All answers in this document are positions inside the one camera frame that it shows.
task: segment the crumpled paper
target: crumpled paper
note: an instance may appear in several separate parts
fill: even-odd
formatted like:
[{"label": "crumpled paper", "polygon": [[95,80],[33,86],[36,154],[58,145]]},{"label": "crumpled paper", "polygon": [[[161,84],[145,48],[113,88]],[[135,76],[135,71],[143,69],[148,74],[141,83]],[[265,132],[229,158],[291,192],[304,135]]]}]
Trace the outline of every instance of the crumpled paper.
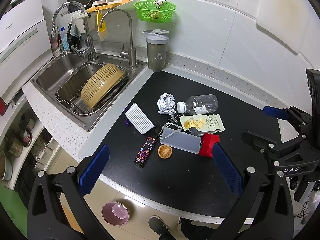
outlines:
[{"label": "crumpled paper", "polygon": [[159,111],[159,114],[169,114],[173,115],[176,113],[175,111],[175,102],[174,102],[174,97],[171,94],[164,93],[160,99],[157,102]]}]

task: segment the chip bag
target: chip bag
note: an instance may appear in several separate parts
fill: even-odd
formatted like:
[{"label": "chip bag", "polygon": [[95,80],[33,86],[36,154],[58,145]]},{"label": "chip bag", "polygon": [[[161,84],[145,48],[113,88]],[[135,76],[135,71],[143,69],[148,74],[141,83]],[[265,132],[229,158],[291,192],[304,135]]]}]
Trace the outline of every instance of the chip bag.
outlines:
[{"label": "chip bag", "polygon": [[181,126],[184,131],[195,127],[199,132],[216,133],[224,131],[224,126],[219,114],[184,115],[180,117]]}]

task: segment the green object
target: green object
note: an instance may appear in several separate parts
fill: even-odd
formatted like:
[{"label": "green object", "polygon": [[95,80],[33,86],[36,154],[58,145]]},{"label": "green object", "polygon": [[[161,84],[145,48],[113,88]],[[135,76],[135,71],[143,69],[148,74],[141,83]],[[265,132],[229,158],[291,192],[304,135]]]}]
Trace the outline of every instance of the green object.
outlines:
[{"label": "green object", "polygon": [[140,1],[133,6],[136,8],[137,16],[140,20],[153,23],[169,22],[173,11],[177,8],[173,3],[164,2],[158,9],[154,0]]},{"label": "green object", "polygon": [[15,226],[27,237],[28,210],[22,203],[19,194],[0,186],[0,202]]}]

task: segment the blue gripper pad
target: blue gripper pad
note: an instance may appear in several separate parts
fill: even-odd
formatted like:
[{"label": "blue gripper pad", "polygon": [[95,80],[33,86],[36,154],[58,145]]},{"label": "blue gripper pad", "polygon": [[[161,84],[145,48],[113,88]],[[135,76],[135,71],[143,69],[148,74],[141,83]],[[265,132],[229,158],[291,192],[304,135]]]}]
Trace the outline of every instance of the blue gripper pad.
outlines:
[{"label": "blue gripper pad", "polygon": [[240,196],[243,192],[243,178],[218,143],[215,143],[212,147],[212,156],[229,190]]},{"label": "blue gripper pad", "polygon": [[290,118],[287,111],[279,109],[279,108],[274,108],[271,106],[265,106],[263,108],[263,113],[265,115],[272,116],[272,117],[282,119],[282,120],[287,120]]},{"label": "blue gripper pad", "polygon": [[94,156],[88,167],[82,173],[79,179],[79,194],[81,196],[90,194],[96,184],[101,172],[110,158],[108,145],[103,145],[100,151]]}]

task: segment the yellow plastic colander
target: yellow plastic colander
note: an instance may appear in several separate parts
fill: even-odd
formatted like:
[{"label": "yellow plastic colander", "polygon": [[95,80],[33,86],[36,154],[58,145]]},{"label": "yellow plastic colander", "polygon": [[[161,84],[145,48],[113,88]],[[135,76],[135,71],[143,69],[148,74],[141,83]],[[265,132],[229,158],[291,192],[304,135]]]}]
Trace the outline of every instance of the yellow plastic colander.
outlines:
[{"label": "yellow plastic colander", "polygon": [[87,81],[81,91],[81,98],[92,109],[123,77],[124,71],[114,64],[106,64]]}]

